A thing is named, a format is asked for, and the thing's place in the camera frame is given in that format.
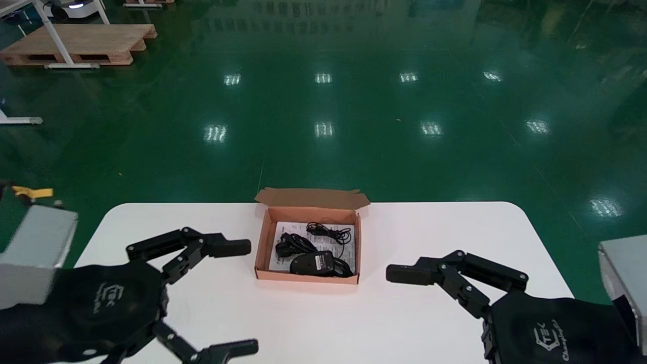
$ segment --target white table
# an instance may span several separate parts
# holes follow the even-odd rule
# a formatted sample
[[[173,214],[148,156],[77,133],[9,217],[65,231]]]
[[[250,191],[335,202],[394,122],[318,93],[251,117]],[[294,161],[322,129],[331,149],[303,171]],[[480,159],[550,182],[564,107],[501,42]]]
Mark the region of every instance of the white table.
[[[29,5],[32,0],[0,0],[0,17]]]
[[[0,125],[2,124],[42,124],[43,119],[39,117],[7,117],[0,109]]]
[[[510,203],[374,203],[360,210],[358,286],[256,280],[264,210],[255,203],[120,205],[105,215],[76,266],[126,263],[128,244],[184,226],[250,239],[251,255],[205,258],[168,288],[165,321],[198,350],[258,339],[258,354],[233,359],[236,364],[484,363],[481,321],[437,286],[384,278],[388,264],[414,264],[419,256],[463,249],[526,272],[531,295],[572,297],[526,215]],[[502,296],[476,286],[492,300]],[[178,362],[156,341],[124,361]]]

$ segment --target black cable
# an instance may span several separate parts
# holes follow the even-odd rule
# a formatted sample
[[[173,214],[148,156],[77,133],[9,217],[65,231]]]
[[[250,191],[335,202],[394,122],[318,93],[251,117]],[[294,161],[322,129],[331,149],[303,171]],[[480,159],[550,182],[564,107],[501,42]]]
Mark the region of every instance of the black cable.
[[[318,222],[311,222],[311,223],[308,223],[308,226],[305,227],[305,230],[308,233],[311,233],[312,235],[328,236],[329,238],[336,241],[337,244],[341,245],[342,252],[339,254],[337,258],[341,258],[342,255],[344,255],[344,248],[346,247],[346,244],[351,242],[351,239],[352,239],[351,228],[349,227],[341,230],[332,230],[332,229],[328,229],[326,226]]]
[[[299,234],[289,234],[283,233],[281,235],[281,241],[276,244],[276,254],[281,258],[287,258],[295,254],[306,254],[314,253],[317,251],[317,248],[313,245],[310,240],[302,237]],[[334,276],[335,277],[351,277],[353,276],[353,271],[351,271],[351,266],[348,263],[344,262],[339,258],[333,258],[334,264]]]

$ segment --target table leg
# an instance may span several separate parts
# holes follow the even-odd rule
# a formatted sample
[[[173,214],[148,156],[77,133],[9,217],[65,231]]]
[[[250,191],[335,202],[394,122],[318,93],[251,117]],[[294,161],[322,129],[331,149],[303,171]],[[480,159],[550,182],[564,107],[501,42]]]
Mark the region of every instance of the table leg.
[[[96,5],[96,9],[97,11],[99,11],[99,15],[101,16],[101,20],[104,22],[104,24],[110,24],[108,16],[105,14],[104,2],[101,0],[94,0],[94,4]]]
[[[138,0],[137,3],[124,3],[124,8],[161,8],[162,4],[145,3],[144,0]]]
[[[43,119],[39,117],[6,117],[5,113],[0,109],[0,124],[42,124]]]
[[[41,3],[39,0],[32,0],[32,2],[34,4],[36,12],[38,12],[38,15],[43,21],[43,25],[49,32],[49,35],[52,37],[54,44],[56,44],[56,48],[58,48],[58,51],[61,52],[61,55],[65,60],[65,63],[52,63],[46,65],[45,68],[99,68],[99,65],[96,63],[74,63],[74,61],[72,61],[72,57],[70,57],[69,52],[67,52],[63,41],[61,41],[61,37],[58,36],[54,25],[52,25],[52,22],[49,21],[49,18],[47,17],[47,15],[45,15],[45,12],[43,11],[43,3]]]

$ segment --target label sticker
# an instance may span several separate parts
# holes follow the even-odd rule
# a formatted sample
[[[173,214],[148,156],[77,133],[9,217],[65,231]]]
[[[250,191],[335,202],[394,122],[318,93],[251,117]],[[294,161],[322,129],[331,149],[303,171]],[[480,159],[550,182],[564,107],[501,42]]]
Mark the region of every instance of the label sticker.
[[[324,260],[324,256],[323,256],[323,255],[317,255],[317,256],[314,258],[314,262],[315,262],[315,263],[316,263],[316,265],[317,265],[317,270],[318,270],[318,271],[322,270],[322,269],[325,267],[325,260]]]

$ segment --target box lid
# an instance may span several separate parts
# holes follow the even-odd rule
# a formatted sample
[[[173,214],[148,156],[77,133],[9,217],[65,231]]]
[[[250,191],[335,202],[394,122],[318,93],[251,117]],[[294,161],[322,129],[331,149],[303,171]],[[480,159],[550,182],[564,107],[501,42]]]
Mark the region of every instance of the box lid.
[[[304,206],[326,209],[357,210],[371,202],[359,190],[321,190],[318,188],[265,187],[256,195],[256,201],[270,207]]]

